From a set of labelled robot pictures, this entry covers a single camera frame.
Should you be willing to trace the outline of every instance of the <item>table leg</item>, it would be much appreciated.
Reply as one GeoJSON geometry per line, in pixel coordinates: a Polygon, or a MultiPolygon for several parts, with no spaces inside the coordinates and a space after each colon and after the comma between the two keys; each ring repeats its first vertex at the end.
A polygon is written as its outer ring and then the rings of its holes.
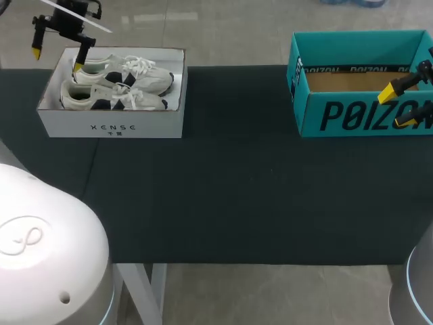
{"type": "Polygon", "coordinates": [[[155,295],[156,304],[162,315],[164,309],[164,293],[165,293],[165,281],[167,279],[167,264],[154,264],[152,269],[152,291],[155,295]]]}
{"type": "Polygon", "coordinates": [[[128,263],[117,264],[117,267],[131,294],[131,298],[143,324],[162,325],[162,312],[156,302],[152,285],[144,270],[144,265],[128,263]]]}

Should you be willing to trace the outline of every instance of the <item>logo on robot arm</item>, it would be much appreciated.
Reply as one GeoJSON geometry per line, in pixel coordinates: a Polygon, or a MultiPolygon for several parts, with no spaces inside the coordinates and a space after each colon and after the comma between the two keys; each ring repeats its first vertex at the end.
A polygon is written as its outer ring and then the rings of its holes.
{"type": "Polygon", "coordinates": [[[50,230],[45,220],[30,215],[0,223],[0,267],[30,267],[44,260],[51,252],[50,230]]]}

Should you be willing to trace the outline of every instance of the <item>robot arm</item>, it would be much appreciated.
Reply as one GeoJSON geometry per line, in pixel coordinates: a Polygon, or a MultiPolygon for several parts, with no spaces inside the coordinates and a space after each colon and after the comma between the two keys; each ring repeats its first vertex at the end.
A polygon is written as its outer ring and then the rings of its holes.
{"type": "Polygon", "coordinates": [[[72,39],[81,44],[74,65],[74,71],[77,71],[85,63],[87,53],[90,47],[95,46],[96,40],[83,33],[84,21],[76,16],[72,16],[69,12],[75,13],[83,18],[89,15],[93,18],[101,19],[101,2],[99,0],[57,0],[56,5],[52,16],[40,15],[39,17],[33,18],[33,24],[35,26],[35,35],[32,43],[33,54],[36,60],[39,60],[41,57],[43,37],[47,28],[58,31],[61,37],[72,39]],[[89,11],[89,2],[94,2],[98,5],[96,13],[89,11]],[[69,12],[65,12],[63,9],[60,9],[59,6],[67,9],[69,12]]]}
{"type": "MultiPolygon", "coordinates": [[[[433,56],[433,47],[429,49],[430,55],[433,56]]],[[[433,65],[429,60],[425,60],[418,64],[417,72],[412,72],[407,76],[394,79],[378,96],[379,103],[384,104],[394,98],[397,98],[405,93],[412,86],[423,81],[433,84],[433,65]]],[[[395,119],[399,127],[405,125],[420,124],[425,118],[433,115],[433,103],[426,104],[424,107],[411,110],[395,119]]]]}

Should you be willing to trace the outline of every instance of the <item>teal shoe box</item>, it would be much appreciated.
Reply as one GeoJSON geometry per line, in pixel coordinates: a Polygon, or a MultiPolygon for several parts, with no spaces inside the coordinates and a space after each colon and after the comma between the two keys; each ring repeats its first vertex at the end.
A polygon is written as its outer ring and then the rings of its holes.
{"type": "Polygon", "coordinates": [[[433,119],[404,127],[394,122],[433,100],[431,84],[421,82],[417,90],[378,102],[392,79],[433,60],[431,47],[425,30],[295,32],[287,80],[301,136],[433,134],[433,119]]]}

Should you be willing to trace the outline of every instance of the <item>black sneaker accent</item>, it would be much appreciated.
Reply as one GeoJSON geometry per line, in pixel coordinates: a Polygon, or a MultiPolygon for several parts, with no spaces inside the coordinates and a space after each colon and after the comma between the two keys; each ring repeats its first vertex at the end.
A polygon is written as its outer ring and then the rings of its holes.
{"type": "Polygon", "coordinates": [[[124,110],[123,103],[120,100],[118,100],[116,105],[114,105],[113,110],[124,110]]]}
{"type": "Polygon", "coordinates": [[[132,87],[137,79],[130,73],[123,83],[129,87],[132,87]]]}
{"type": "Polygon", "coordinates": [[[122,83],[122,73],[121,72],[110,72],[106,75],[106,80],[111,83],[122,83]]]}
{"type": "Polygon", "coordinates": [[[111,103],[109,100],[97,100],[91,110],[111,110],[111,103]]]}

